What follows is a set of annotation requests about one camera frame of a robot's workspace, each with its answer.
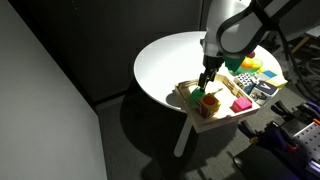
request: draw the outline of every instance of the cable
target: cable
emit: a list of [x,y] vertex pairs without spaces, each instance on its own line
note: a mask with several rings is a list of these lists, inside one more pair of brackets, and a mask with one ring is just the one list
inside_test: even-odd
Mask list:
[[291,64],[293,65],[293,68],[294,68],[294,71],[296,72],[296,74],[298,75],[298,78],[299,78],[299,81],[302,83],[303,87],[307,90],[307,92],[309,93],[309,95],[305,94],[304,91],[301,90],[300,86],[298,85],[298,83],[294,82],[294,85],[296,86],[296,88],[298,89],[298,91],[305,97],[307,98],[308,100],[310,101],[314,101],[316,100],[317,102],[315,103],[319,103],[320,101],[320,98],[318,96],[316,96],[306,85],[305,81],[303,80],[302,76],[301,76],[301,73],[300,73],[300,70],[297,66],[297,63],[295,61],[295,58],[289,48],[289,44],[283,34],[283,32],[281,31],[280,27],[277,26],[276,27],[276,30],[278,31],[279,35],[280,35],[280,38],[281,38],[281,41],[282,41],[282,45],[283,45],[283,48],[284,48],[284,52],[285,52],[285,57],[286,57],[286,60],[288,62],[291,62]]

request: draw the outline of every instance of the gray wall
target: gray wall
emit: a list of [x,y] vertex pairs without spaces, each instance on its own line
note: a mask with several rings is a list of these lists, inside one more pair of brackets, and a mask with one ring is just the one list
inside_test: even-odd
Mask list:
[[107,179],[97,115],[6,0],[0,0],[0,179]]
[[22,0],[93,101],[128,88],[149,43],[196,31],[202,0]]

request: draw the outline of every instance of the wooden tray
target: wooden tray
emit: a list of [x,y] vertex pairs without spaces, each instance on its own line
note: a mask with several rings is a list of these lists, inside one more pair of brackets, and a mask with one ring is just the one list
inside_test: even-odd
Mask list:
[[[203,118],[196,111],[196,104],[191,101],[191,93],[198,86],[198,80],[185,81],[176,85],[175,93],[179,97],[184,110],[192,121],[197,133],[239,120],[256,113],[260,106],[255,103],[242,89],[224,75],[217,74],[214,82],[208,82],[206,93],[216,92],[215,96],[221,102],[219,111],[210,118]],[[233,101],[239,97],[246,97],[252,103],[252,108],[235,113],[230,108]]]

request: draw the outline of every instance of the pink block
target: pink block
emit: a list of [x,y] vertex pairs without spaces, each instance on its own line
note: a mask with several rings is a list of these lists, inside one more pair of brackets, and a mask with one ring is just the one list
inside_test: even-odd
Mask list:
[[250,109],[251,107],[252,103],[247,98],[241,97],[233,102],[231,109],[237,113],[246,109]]

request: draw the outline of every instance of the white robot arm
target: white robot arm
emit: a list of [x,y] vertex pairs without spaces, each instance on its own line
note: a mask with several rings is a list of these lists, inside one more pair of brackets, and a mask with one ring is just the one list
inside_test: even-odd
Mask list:
[[205,90],[222,63],[236,71],[266,32],[278,27],[279,19],[300,0],[213,0],[207,19],[207,33],[202,40],[206,67],[199,87]]

